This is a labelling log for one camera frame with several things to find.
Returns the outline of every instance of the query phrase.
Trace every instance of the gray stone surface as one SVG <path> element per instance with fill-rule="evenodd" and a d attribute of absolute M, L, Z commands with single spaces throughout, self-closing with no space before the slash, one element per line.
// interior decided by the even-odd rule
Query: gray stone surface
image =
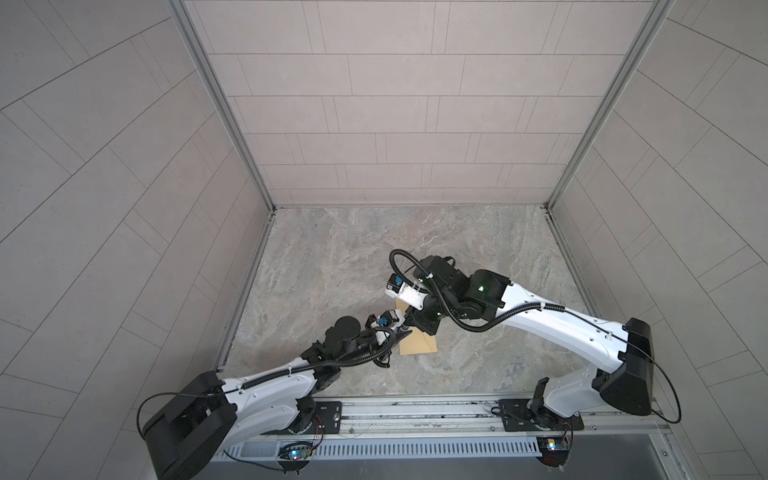
<path fill-rule="evenodd" d="M 585 311 L 540 207 L 382 207 L 278 210 L 227 367 L 244 376 L 290 361 L 336 319 L 394 307 L 388 255 L 450 255 L 465 274 L 485 268 Z M 438 352 L 392 355 L 344 369 L 323 396 L 532 391 L 543 376 L 584 366 L 574 353 L 508 326 L 470 333 L 450 320 Z"/>

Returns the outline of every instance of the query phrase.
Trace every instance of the side wall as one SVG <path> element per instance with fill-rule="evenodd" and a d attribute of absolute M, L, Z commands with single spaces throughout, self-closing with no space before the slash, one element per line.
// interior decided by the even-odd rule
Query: side wall
<path fill-rule="evenodd" d="M 768 478 L 766 25 L 678 0 L 554 207 L 601 314 L 653 324 L 700 480 Z"/>
<path fill-rule="evenodd" d="M 3 2 L 0 65 L 0 476 L 139 478 L 266 207 L 161 0 Z"/>
<path fill-rule="evenodd" d="M 547 200 L 650 2 L 186 2 L 280 205 Z"/>

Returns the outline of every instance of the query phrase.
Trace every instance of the marble floor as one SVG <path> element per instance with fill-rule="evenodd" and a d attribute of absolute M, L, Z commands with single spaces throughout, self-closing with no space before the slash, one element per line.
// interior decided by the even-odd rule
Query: marble floor
<path fill-rule="evenodd" d="M 392 248 L 450 255 L 465 274 L 485 268 L 548 300 L 586 311 L 547 225 L 520 207 L 361 207 L 277 211 L 224 369 L 244 376 L 290 361 L 340 316 L 361 322 L 394 307 L 384 295 Z M 347 368 L 320 396 L 530 392 L 543 376 L 586 365 L 522 330 L 470 333 L 441 324 L 438 352 L 392 354 L 392 368 Z"/>

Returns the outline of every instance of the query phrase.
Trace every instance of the tile wall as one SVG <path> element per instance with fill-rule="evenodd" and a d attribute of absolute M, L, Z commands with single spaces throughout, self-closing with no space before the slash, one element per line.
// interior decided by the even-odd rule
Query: tile wall
<path fill-rule="evenodd" d="M 161 0 L 3 2 L 0 65 L 0 476 L 140 478 L 266 207 Z"/>
<path fill-rule="evenodd" d="M 653 325 L 699 480 L 768 478 L 766 25 L 678 0 L 554 208 L 602 315 Z"/>
<path fill-rule="evenodd" d="M 186 5 L 276 203 L 539 204 L 650 2 Z"/>

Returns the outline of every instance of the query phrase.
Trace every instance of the robotic arm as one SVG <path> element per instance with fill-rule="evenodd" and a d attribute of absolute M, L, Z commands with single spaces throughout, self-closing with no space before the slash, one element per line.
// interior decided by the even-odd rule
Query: robotic arm
<path fill-rule="evenodd" d="M 400 271 L 397 256 L 413 263 L 416 282 Z M 498 273 L 477 270 L 466 276 L 451 260 L 417 260 L 404 250 L 393 250 L 389 262 L 394 274 L 386 294 L 408 303 L 405 312 L 371 315 L 365 329 L 345 316 L 326 331 L 322 343 L 315 342 L 285 366 L 224 380 L 206 372 L 181 392 L 159 394 L 174 397 L 143 428 L 137 414 L 157 477 L 192 478 L 217 452 L 244 440 L 280 430 L 304 432 L 316 413 L 312 394 L 333 383 L 341 368 L 365 362 L 388 367 L 392 348 L 410 334 L 409 326 L 434 335 L 446 317 L 473 333 L 502 323 L 515 326 L 590 361 L 559 379 L 539 381 L 525 416 L 541 429 L 557 429 L 576 412 L 605 404 L 633 415 L 652 413 L 654 361 L 645 322 L 631 319 L 624 325 L 584 315 Z M 472 319 L 485 323 L 466 322 Z M 300 460 L 310 454 L 311 449 L 294 449 L 284 458 Z"/>

